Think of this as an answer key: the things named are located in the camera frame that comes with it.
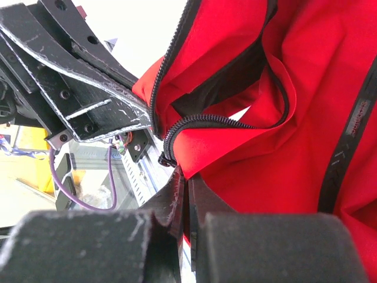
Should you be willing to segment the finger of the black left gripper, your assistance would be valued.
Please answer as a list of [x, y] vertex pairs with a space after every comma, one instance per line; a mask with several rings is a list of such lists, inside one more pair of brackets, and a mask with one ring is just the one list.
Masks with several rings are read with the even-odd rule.
[[127, 71], [95, 36], [72, 1], [38, 1], [55, 26], [69, 42], [69, 52], [80, 57], [110, 78], [132, 89], [136, 76]]
[[68, 44], [37, 3], [1, 8], [1, 122], [25, 118], [78, 142], [150, 127], [147, 104]]

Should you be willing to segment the red zip jacket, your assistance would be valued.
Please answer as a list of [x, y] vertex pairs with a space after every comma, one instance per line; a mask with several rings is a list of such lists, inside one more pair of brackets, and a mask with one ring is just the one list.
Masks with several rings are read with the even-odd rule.
[[336, 215], [376, 281], [375, 1], [188, 1], [133, 92], [163, 165], [241, 213]]

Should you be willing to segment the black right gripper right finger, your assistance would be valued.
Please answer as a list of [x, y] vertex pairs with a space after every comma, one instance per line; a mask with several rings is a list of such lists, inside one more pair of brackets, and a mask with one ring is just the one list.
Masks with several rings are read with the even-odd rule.
[[238, 213], [200, 175], [188, 181], [188, 203], [197, 282], [368, 282], [332, 215]]

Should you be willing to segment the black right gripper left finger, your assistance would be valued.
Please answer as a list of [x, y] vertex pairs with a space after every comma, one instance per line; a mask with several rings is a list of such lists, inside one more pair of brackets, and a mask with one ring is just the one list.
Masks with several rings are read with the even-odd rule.
[[2, 282], [180, 282], [184, 177], [134, 210], [35, 211], [1, 248]]

